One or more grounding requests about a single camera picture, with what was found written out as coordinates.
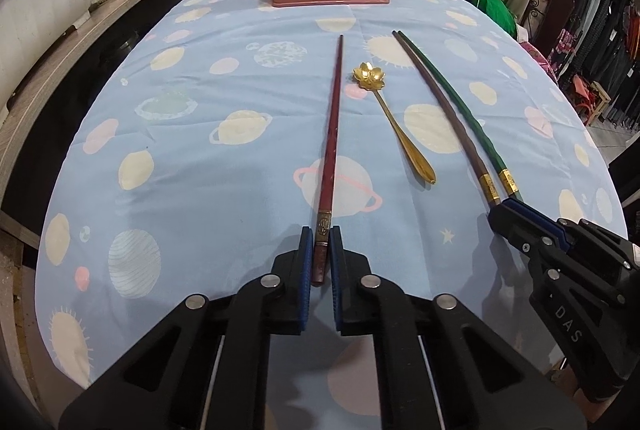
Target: blue gripper pad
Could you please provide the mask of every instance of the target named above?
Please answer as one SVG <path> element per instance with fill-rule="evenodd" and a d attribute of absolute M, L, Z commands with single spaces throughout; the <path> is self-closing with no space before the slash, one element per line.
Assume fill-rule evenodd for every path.
<path fill-rule="evenodd" d="M 300 286 L 298 287 L 298 319 L 302 331 L 306 329 L 309 319 L 309 296 L 311 295 L 311 264 L 314 252 L 314 237 L 310 227 L 303 227 L 300 235 L 298 256 L 303 257 L 302 272 L 300 273 Z"/>
<path fill-rule="evenodd" d="M 519 213 L 523 217 L 525 217 L 530 222 L 534 223 L 536 226 L 540 227 L 550 235 L 553 235 L 558 239 L 560 248 L 562 251 L 569 251 L 571 245 L 566 239 L 566 234 L 564 233 L 564 229 L 557 225 L 553 220 L 549 217 L 545 217 L 539 211 L 533 209 L 527 204 L 521 203 L 520 201 L 516 201 L 515 199 L 505 199 L 502 203 L 507 206 L 509 209 L 512 209 L 516 213 Z"/>

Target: pink fabric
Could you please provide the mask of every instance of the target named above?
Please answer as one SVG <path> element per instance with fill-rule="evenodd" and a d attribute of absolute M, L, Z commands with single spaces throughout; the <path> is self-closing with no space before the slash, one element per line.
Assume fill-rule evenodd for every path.
<path fill-rule="evenodd" d="M 546 75 L 550 77 L 555 84 L 558 84 L 558 80 L 556 79 L 556 74 L 554 74 L 554 71 L 551 69 L 549 62 L 545 60 L 545 57 L 540 53 L 539 50 L 536 49 L 536 47 L 531 45 L 529 42 L 522 42 L 520 44 L 520 47 L 526 50 L 529 53 L 529 56 L 531 56 L 531 58 L 536 60 L 539 66 L 541 66 L 544 69 L 544 71 L 546 72 Z"/>

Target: table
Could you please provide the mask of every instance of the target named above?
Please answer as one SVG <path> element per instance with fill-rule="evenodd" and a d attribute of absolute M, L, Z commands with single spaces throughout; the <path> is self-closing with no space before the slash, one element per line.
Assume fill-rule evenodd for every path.
<path fill-rule="evenodd" d="M 36 313 L 61 370 L 89 385 L 188 295 L 234 293 L 297 247 L 315 223 L 340 33 L 334 224 L 345 248 L 408 294 L 454 294 L 541 370 L 557 359 L 527 301 L 526 257 L 489 229 L 460 144 L 393 29 L 466 100 L 531 206 L 626 234 L 606 165 L 569 102 L 469 3 L 184 0 L 111 77 L 56 183 Z M 383 96 L 436 185 L 416 179 L 375 98 L 350 81 L 363 61 L 385 70 Z M 306 333 L 272 340 L 270 428 L 377 429 L 374 378 L 370 340 L 340 338 L 329 285 L 314 289 Z"/>

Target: metal screw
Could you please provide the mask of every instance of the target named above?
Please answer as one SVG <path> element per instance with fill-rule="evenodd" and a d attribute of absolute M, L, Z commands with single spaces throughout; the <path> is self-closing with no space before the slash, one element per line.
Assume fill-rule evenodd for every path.
<path fill-rule="evenodd" d="M 379 276 L 375 276 L 375 275 L 364 275 L 361 279 L 360 279 L 360 283 L 365 286 L 367 289 L 375 289 L 376 287 L 379 287 L 380 284 L 382 283 L 382 281 L 380 280 Z"/>
<path fill-rule="evenodd" d="M 196 310 L 200 309 L 206 301 L 206 298 L 204 298 L 204 296 L 202 295 L 191 295 L 184 301 L 184 304 L 187 306 L 187 308 Z"/>
<path fill-rule="evenodd" d="M 458 305 L 458 301 L 451 295 L 440 295 L 436 298 L 436 304 L 442 309 L 449 311 Z"/>
<path fill-rule="evenodd" d="M 280 277 L 278 275 L 265 275 L 260 278 L 262 287 L 277 287 L 280 285 Z"/>

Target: green fabric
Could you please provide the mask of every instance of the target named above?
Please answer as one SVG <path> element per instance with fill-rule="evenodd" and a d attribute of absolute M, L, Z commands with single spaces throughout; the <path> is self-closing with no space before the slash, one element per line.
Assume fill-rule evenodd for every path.
<path fill-rule="evenodd" d="M 514 40 L 518 38 L 516 20 L 502 0 L 478 0 L 477 7 L 497 23 L 500 29 L 510 35 L 511 38 Z"/>
<path fill-rule="evenodd" d="M 398 31 L 398 34 L 402 36 L 404 41 L 407 42 L 409 47 L 411 47 L 411 50 L 415 52 L 418 58 L 420 58 L 420 61 L 425 64 L 425 66 L 429 69 L 431 74 L 433 74 L 434 79 L 444 89 L 444 91 L 449 96 L 449 99 L 458 108 L 458 111 L 460 112 L 462 117 L 465 118 L 466 123 L 469 125 L 471 130 L 473 130 L 473 133 L 476 134 L 476 137 L 478 138 L 480 145 L 482 146 L 482 148 L 484 148 L 484 151 L 489 156 L 489 159 L 491 161 L 492 166 L 495 169 L 495 172 L 497 174 L 500 174 L 501 171 L 506 170 L 507 166 L 504 164 L 504 161 L 496 151 L 494 144 L 491 142 L 491 139 L 489 139 L 489 137 L 487 137 L 487 135 L 484 133 L 484 130 L 482 130 L 482 127 L 480 126 L 480 124 L 478 123 L 474 115 L 471 113 L 471 111 L 468 109 L 468 106 L 466 106 L 466 103 L 462 100 L 458 92 L 456 92 L 456 90 L 451 86 L 449 81 L 447 81 L 447 79 L 440 73 L 440 71 L 436 68 L 436 66 L 433 63 L 431 63 L 429 58 L 427 58 L 422 53 L 422 51 L 418 47 L 416 47 L 409 38 L 407 38 L 404 35 L 402 31 Z M 510 197 L 513 197 L 523 202 L 522 196 L 520 195 L 519 191 L 511 194 Z"/>

